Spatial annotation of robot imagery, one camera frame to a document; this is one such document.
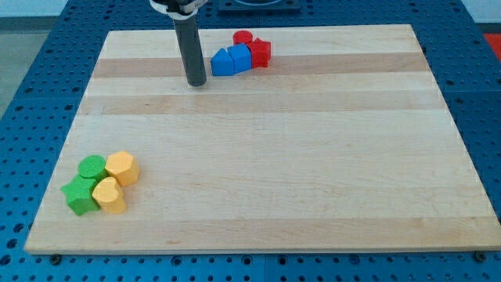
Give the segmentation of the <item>white rod mount clamp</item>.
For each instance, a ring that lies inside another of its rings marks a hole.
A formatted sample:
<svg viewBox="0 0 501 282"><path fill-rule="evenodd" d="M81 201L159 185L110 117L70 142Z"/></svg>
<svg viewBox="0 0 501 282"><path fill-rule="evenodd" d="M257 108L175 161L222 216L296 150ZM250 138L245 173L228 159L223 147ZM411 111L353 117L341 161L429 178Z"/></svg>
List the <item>white rod mount clamp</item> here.
<svg viewBox="0 0 501 282"><path fill-rule="evenodd" d="M207 0L150 0L151 7L173 20L187 20L195 16Z"/></svg>

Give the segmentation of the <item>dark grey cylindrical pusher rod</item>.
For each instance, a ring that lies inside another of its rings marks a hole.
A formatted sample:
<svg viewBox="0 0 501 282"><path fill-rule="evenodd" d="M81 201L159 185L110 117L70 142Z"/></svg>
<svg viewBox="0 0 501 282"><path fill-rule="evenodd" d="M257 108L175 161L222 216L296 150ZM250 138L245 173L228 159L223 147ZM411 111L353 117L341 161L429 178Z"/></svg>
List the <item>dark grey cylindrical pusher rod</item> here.
<svg viewBox="0 0 501 282"><path fill-rule="evenodd" d="M199 87L207 80L196 18L174 20L175 33L189 85Z"/></svg>

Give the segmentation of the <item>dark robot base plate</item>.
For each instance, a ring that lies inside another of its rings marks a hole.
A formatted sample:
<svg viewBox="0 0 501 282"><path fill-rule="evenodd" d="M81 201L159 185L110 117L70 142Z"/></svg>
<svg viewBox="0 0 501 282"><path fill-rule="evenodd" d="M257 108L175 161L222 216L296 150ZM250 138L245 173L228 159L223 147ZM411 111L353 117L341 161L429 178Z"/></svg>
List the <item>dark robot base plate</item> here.
<svg viewBox="0 0 501 282"><path fill-rule="evenodd" d="M301 0L216 0L215 4L222 13L301 10Z"/></svg>

